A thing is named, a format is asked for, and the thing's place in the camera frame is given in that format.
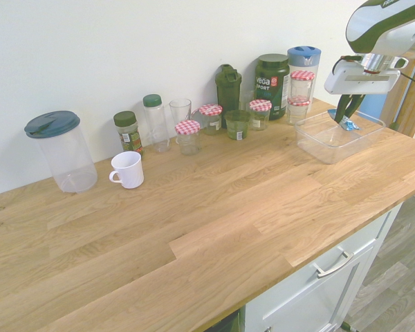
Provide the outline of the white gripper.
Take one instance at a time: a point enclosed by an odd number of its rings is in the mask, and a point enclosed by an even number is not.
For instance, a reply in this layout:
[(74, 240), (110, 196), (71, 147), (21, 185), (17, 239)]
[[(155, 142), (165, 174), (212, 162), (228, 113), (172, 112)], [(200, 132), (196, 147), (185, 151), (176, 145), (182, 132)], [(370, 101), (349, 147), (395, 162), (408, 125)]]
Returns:
[(357, 62), (339, 62), (329, 74), (324, 88), (330, 94), (341, 95), (335, 114), (335, 121), (340, 123), (344, 116), (350, 118), (364, 100), (363, 94), (386, 94), (392, 90), (400, 72), (397, 69), (367, 74)]

